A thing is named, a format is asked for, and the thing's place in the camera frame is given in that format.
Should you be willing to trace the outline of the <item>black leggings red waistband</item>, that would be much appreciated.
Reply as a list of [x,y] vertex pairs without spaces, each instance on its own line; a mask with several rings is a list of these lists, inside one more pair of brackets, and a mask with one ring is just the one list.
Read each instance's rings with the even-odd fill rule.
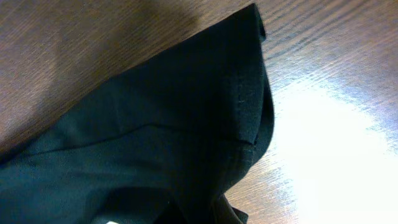
[[274,107],[255,4],[100,85],[1,160],[2,223],[246,223]]

